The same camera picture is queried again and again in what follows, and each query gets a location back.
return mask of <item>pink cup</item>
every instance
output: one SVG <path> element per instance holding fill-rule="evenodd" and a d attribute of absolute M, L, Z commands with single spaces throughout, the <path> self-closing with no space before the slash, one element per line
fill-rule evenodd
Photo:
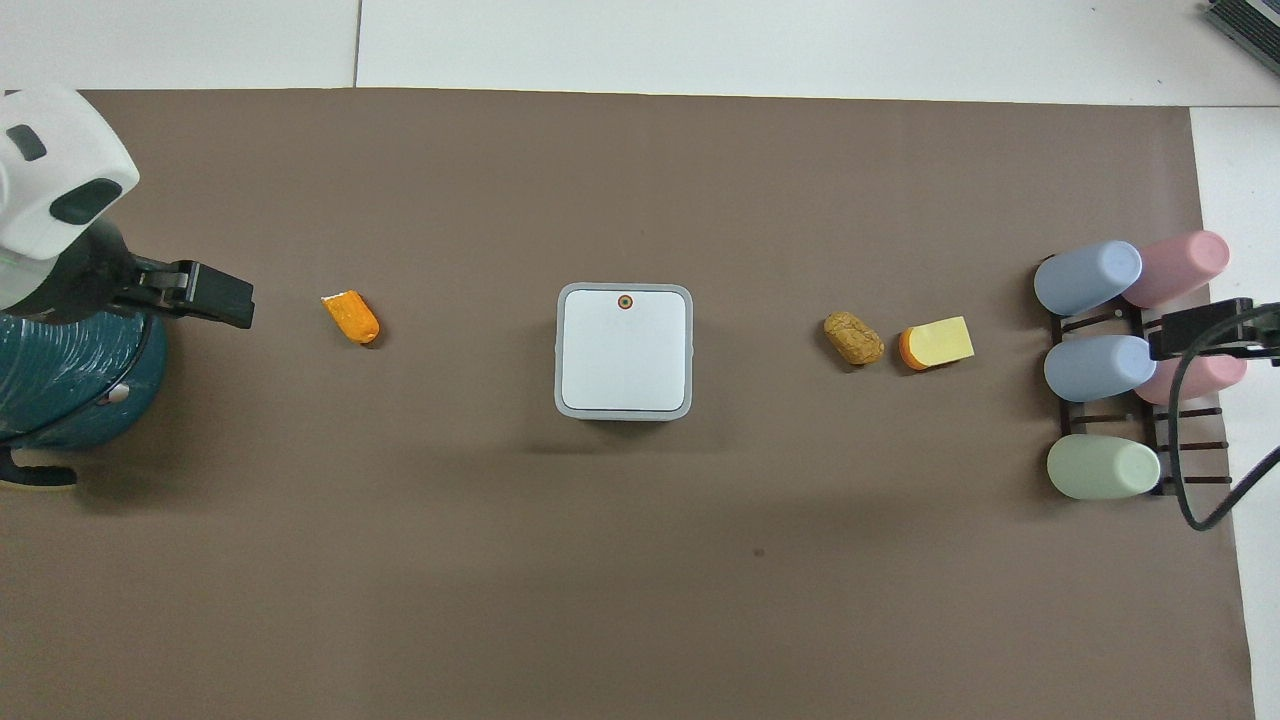
<path fill-rule="evenodd" d="M 1169 405 L 1169 396 L 1174 389 L 1174 373 L 1178 372 L 1176 357 L 1156 363 L 1156 374 L 1151 379 L 1134 388 L 1138 397 L 1152 405 Z M 1248 360 L 1231 357 L 1230 355 L 1202 355 L 1187 368 L 1187 377 L 1183 378 L 1183 391 L 1179 401 L 1203 397 L 1211 392 L 1229 388 L 1244 378 L 1244 370 L 1249 366 Z"/>
<path fill-rule="evenodd" d="M 1138 307 L 1155 307 L 1188 293 L 1219 275 L 1231 250 L 1217 233 L 1193 231 L 1155 242 L 1138 251 L 1142 274 L 1124 291 Z"/>

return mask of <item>white box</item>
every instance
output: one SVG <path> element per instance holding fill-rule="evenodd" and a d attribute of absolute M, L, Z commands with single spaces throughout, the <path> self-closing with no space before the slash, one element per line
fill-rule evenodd
<path fill-rule="evenodd" d="M 678 284 L 572 283 L 556 323 L 556 407 L 580 420 L 675 420 L 694 400 L 694 300 Z"/>

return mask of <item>green cup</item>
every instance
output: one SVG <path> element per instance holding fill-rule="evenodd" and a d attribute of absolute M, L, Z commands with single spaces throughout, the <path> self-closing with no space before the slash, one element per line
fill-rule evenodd
<path fill-rule="evenodd" d="M 1075 500 L 1133 497 L 1160 482 L 1160 459 L 1132 439 L 1066 436 L 1048 451 L 1048 478 Z"/>

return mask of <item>blue cup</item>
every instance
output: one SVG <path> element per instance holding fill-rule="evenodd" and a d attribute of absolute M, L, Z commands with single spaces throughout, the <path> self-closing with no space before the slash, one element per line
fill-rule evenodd
<path fill-rule="evenodd" d="M 1142 255 L 1108 240 L 1055 255 L 1036 270 L 1036 297 L 1056 315 L 1078 315 L 1129 290 L 1142 274 Z"/>
<path fill-rule="evenodd" d="M 1128 392 L 1156 374 L 1140 337 L 1108 334 L 1069 340 L 1044 357 L 1044 379 L 1062 400 L 1088 402 Z"/>

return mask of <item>black drying rack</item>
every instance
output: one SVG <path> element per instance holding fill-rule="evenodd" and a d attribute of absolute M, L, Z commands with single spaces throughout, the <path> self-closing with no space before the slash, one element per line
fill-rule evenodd
<path fill-rule="evenodd" d="M 1107 305 L 1094 309 L 1096 314 L 1083 316 L 1080 319 L 1064 318 L 1061 315 L 1055 315 L 1050 313 L 1050 333 L 1052 334 L 1052 346 L 1062 342 L 1068 333 L 1075 332 L 1089 325 L 1097 325 L 1100 323 L 1117 322 L 1124 323 L 1128 334 L 1134 337 L 1140 337 L 1142 340 L 1148 340 L 1148 332 L 1160 328 L 1161 319 L 1155 319 L 1151 322 L 1143 322 L 1142 309 L 1126 301 L 1124 297 L 1117 297 L 1115 301 Z M 1167 454 L 1170 447 L 1167 445 L 1161 445 L 1158 441 L 1158 434 L 1156 432 L 1156 424 L 1167 421 L 1169 413 L 1158 411 L 1151 404 L 1148 404 L 1142 397 L 1133 391 L 1129 391 L 1121 396 L 1121 402 L 1126 406 L 1123 413 L 1107 413 L 1107 414 L 1084 414 L 1083 402 L 1071 402 L 1069 400 L 1057 398 L 1057 421 L 1059 429 L 1062 437 L 1069 434 L 1075 434 L 1076 432 L 1083 432 L 1088 425 L 1103 424 L 1103 423 L 1140 423 L 1143 443 L 1156 451 L 1157 454 Z M 1204 418 L 1221 415 L 1222 409 L 1220 406 L 1213 407 L 1198 407 L 1194 410 L 1181 410 L 1178 413 L 1178 419 L 1184 418 Z M 1202 450 L 1226 450 L 1226 438 L 1210 441 L 1210 442 L 1187 442 L 1179 445 L 1179 451 L 1202 451 Z M 1185 477 L 1187 483 L 1194 484 L 1231 484 L 1230 475 L 1189 475 Z M 1151 489 L 1151 495 L 1169 495 L 1167 488 L 1172 483 L 1172 478 L 1169 475 L 1162 475 L 1156 487 Z"/>

